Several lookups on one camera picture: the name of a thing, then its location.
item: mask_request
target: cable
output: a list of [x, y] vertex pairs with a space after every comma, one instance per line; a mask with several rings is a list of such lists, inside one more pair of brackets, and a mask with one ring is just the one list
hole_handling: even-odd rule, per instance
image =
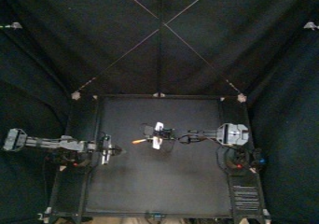
[[130, 49], [130, 50], [123, 54], [123, 56], [122, 56], [113, 64], [110, 64], [110, 65], [104, 68], [104, 70], [99, 73], [99, 75], [96, 75], [94, 78], [91, 78], [91, 79], [86, 82], [86, 84], [84, 84], [76, 91], [83, 90], [83, 89], [92, 83], [94, 80], [96, 80], [99, 77], [102, 77], [102, 75], [104, 74], [104, 72], [146, 42], [146, 40], [149, 40], [149, 38], [150, 38], [158, 31], [159, 31], [159, 29], [157, 29], [157, 30], [142, 40], [142, 42], [141, 42], [138, 45], [135, 45], [135, 47], [134, 47], [133, 49]]
[[[165, 26], [169, 28], [169, 30], [174, 33], [174, 35], [179, 38], [179, 40], [185, 43], [185, 45], [191, 49], [191, 51], [198, 55], [198, 57], [202, 59], [202, 61], [206, 62], [206, 64], [217, 71], [215, 66], [203, 58], [203, 56], [198, 53], [198, 51], [194, 49], [194, 47], [186, 42], [186, 40], [179, 36], [179, 34], [175, 32], [175, 30], [169, 26], [169, 22], [165, 23]], [[227, 82], [227, 84], [234, 88], [234, 90], [238, 93], [242, 93], [242, 91], [239, 90], [239, 88], [235, 86], [235, 84], [230, 81], [229, 78], [226, 78], [221, 73], [219, 73], [221, 77], [225, 79], [225, 81]]]
[[44, 185], [46, 185], [46, 201], [47, 201], [47, 205], [48, 205], [48, 196], [47, 196], [47, 176], [46, 176], [47, 157], [48, 157], [48, 154], [46, 155], [44, 163], [43, 163], [43, 179], [44, 179]]
[[143, 9], [158, 19], [158, 16], [151, 12], [151, 10], [138, 1], [138, 0], [134, 0], [142, 7]]
[[199, 0], [197, 0], [191, 5], [189, 5], [189, 6], [186, 7], [186, 9], [183, 9], [183, 10], [178, 13], [178, 15], [167, 22], [167, 24], [171, 23], [171, 22], [174, 21], [174, 19], [175, 19], [189, 8], [191, 8], [198, 1], [199, 1]]

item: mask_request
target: black wall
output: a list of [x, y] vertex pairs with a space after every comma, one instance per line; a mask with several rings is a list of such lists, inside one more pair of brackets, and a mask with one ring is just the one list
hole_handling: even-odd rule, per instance
[[251, 106], [269, 165], [267, 204], [278, 223], [319, 223], [319, 31], [305, 30], [278, 59]]
[[[2, 2], [0, 24], [16, 21]], [[28, 135], [66, 132], [68, 97], [42, 50], [24, 30], [0, 30], [0, 139], [11, 128]], [[0, 152], [0, 223], [38, 223], [47, 208], [43, 152]]]

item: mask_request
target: small object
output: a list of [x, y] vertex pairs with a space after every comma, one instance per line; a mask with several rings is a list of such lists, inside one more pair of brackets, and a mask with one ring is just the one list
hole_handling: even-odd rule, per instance
[[314, 24], [313, 21], [309, 21], [307, 24], [305, 25], [305, 29], [311, 29], [314, 31], [314, 29], [319, 29], [319, 27]]
[[80, 98], [82, 98], [82, 94], [78, 92], [78, 91], [75, 91], [72, 94], [71, 94], [71, 97], [72, 97], [72, 100], [79, 100]]
[[[161, 132], [165, 128], [165, 124], [158, 122], [157, 123], [157, 127], [155, 127], [155, 131]], [[154, 149], [161, 149], [161, 145], [163, 143], [163, 139], [158, 136], [154, 137]]]
[[165, 125], [161, 122], [157, 123], [157, 127], [146, 125], [143, 135], [146, 138], [133, 141], [134, 145], [145, 141], [153, 141], [154, 149], [161, 149], [163, 140], [175, 140], [174, 130], [165, 129]]
[[134, 145], [141, 144], [142, 142], [147, 141], [147, 139], [139, 139], [133, 142]]
[[62, 166], [60, 166], [60, 172], [62, 172], [64, 169], [66, 169], [66, 166], [62, 165]]
[[11, 25], [11, 28], [14, 29], [23, 29], [23, 26], [19, 22], [14, 22], [12, 25]]
[[246, 96], [243, 93], [239, 93], [237, 97], [238, 97], [237, 100], [238, 100], [241, 103], [247, 102], [247, 96]]
[[163, 98], [163, 97], [165, 97], [165, 93], [157, 92], [157, 93], [154, 94], [154, 97]]
[[250, 170], [253, 171], [254, 174], [257, 174], [257, 170], [254, 168], [250, 168]]

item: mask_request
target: metal frame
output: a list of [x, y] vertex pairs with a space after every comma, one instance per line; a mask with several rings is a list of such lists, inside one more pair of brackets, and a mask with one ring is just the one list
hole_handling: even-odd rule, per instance
[[[153, 99], [159, 99], [153, 97], [151, 95], [106, 95], [106, 97], [117, 97], [117, 98], [153, 98]], [[221, 100], [221, 97], [217, 96], [191, 96], [191, 95], [170, 95], [166, 98], [161, 99], [207, 99], [207, 100], [219, 100], [218, 102], [218, 110], [219, 110], [219, 119], [222, 122], [227, 121], [226, 116], [227, 110], [225, 108], [223, 102]], [[251, 129], [250, 126], [250, 120], [249, 120], [249, 113], [247, 113], [247, 106], [242, 104], [242, 107], [245, 109], [245, 121], [246, 124], [249, 125], [249, 128]], [[102, 101], [96, 104], [95, 107], [95, 136], [98, 137], [99, 133], [99, 126], [100, 126], [100, 113], [102, 113]], [[251, 140], [250, 144], [251, 147], [254, 147], [254, 141]], [[82, 218], [83, 217], [153, 217], [155, 215], [161, 215], [162, 217], [183, 217], [183, 218], [233, 218], [235, 221], [235, 224], [238, 224], [242, 220], [242, 218], [254, 218], [257, 219], [261, 223], [265, 223], [265, 217], [263, 217], [263, 209], [265, 207], [265, 197], [263, 197], [263, 190], [262, 190], [262, 184], [261, 184], [261, 178], [259, 175], [253, 175], [254, 176], [254, 186], [257, 187], [258, 190], [258, 200], [259, 200], [259, 208], [257, 212], [243, 212], [237, 210], [237, 205], [235, 205], [235, 190], [234, 190], [234, 185], [238, 182], [238, 180], [243, 177], [243, 185], [245, 184], [245, 179], [246, 175], [227, 175], [229, 178], [229, 188], [230, 188], [230, 198], [231, 198], [231, 205], [233, 205], [233, 210], [230, 210], [230, 215], [229, 216], [203, 216], [203, 215], [173, 215], [173, 214], [154, 214], [154, 213], [117, 213], [117, 212], [110, 212], [110, 213], [95, 213], [95, 212], [86, 212], [84, 207], [86, 207], [86, 199], [87, 199], [87, 187], [90, 183], [90, 177], [91, 177], [91, 170], [92, 168], [88, 167], [84, 170], [84, 176], [83, 176], [83, 186], [82, 186], [82, 195], [79, 197], [80, 200], [80, 205], [78, 208], [78, 211], [75, 213], [68, 213], [68, 212], [55, 212], [55, 204], [58, 200], [58, 195], [59, 195], [59, 188], [62, 186], [62, 178], [63, 175], [58, 171], [56, 174], [56, 179], [55, 179], [55, 185], [54, 185], [54, 190], [52, 190], [52, 195], [51, 195], [51, 200], [50, 200], [50, 206], [52, 207], [52, 216], [50, 219], [50, 223], [54, 223], [59, 217], [72, 217], [75, 220], [76, 224], [82, 224]]]

